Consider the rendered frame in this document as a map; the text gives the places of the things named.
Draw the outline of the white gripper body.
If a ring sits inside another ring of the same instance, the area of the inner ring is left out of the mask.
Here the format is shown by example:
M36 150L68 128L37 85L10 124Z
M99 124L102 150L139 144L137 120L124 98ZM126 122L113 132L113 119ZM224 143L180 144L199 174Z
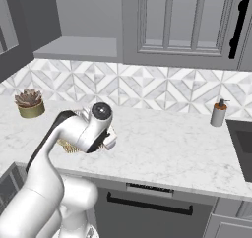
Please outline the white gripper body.
M116 140L117 140L117 135L116 135L113 127L110 126L107 130L107 137L103 141L103 146L107 150L110 150L115 146Z

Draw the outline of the grey base cabinet with glass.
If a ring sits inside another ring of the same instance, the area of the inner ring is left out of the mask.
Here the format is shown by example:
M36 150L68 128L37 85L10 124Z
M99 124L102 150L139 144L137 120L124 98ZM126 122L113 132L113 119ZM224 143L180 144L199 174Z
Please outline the grey base cabinet with glass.
M0 176L0 215L23 187L26 178L26 168L16 162Z

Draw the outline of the grey glass-panel cabinet door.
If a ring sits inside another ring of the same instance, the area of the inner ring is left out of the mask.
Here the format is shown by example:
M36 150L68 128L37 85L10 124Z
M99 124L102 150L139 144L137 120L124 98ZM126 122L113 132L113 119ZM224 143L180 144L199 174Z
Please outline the grey glass-panel cabinet door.
M250 0L234 59L229 59L241 0L122 0L123 62L238 70L248 34Z

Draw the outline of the grey base cabinet door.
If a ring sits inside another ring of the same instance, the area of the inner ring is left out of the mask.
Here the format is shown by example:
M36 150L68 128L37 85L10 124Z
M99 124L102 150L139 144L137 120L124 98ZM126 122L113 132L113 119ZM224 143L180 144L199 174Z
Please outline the grey base cabinet door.
M203 238L252 238L252 202L218 198Z

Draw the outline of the grey dishwasher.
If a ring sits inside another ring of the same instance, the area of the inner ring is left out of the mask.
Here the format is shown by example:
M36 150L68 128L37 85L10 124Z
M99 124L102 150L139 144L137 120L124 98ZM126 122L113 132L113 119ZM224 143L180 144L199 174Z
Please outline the grey dishwasher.
M98 200L94 207L100 238L202 238L215 198L157 186L96 179ZM110 203L115 198L189 208L193 215Z

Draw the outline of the succulent plant in olive pot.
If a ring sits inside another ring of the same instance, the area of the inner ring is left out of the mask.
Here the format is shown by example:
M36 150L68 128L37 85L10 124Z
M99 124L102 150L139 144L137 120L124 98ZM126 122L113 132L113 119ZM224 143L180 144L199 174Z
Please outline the succulent plant in olive pot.
M26 119L32 119L45 112L41 92L35 89L24 89L15 96L20 115Z

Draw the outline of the white soap dispenser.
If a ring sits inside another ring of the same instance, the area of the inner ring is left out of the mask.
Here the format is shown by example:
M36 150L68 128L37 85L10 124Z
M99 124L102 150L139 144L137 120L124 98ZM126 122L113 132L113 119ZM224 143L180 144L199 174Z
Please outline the white soap dispenser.
M214 127L221 127L227 110L226 99L221 98L214 105L210 124Z

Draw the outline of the dark grey sink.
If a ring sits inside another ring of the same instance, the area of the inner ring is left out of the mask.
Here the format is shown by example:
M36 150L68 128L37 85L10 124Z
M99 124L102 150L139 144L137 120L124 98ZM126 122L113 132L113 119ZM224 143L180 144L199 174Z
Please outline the dark grey sink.
M252 183L252 122L226 119L244 180Z

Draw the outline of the grey short wall cabinet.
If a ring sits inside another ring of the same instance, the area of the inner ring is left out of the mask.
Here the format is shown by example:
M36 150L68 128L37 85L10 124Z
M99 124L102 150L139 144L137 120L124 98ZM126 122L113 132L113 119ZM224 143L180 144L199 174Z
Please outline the grey short wall cabinet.
M61 36L40 47L33 55L40 59L118 61L115 38Z

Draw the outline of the dark grey wall cabinet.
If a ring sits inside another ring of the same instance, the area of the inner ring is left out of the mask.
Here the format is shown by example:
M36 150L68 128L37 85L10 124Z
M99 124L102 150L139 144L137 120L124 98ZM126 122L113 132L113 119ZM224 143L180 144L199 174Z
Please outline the dark grey wall cabinet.
M34 58L50 58L61 36L56 0L0 0L0 83Z

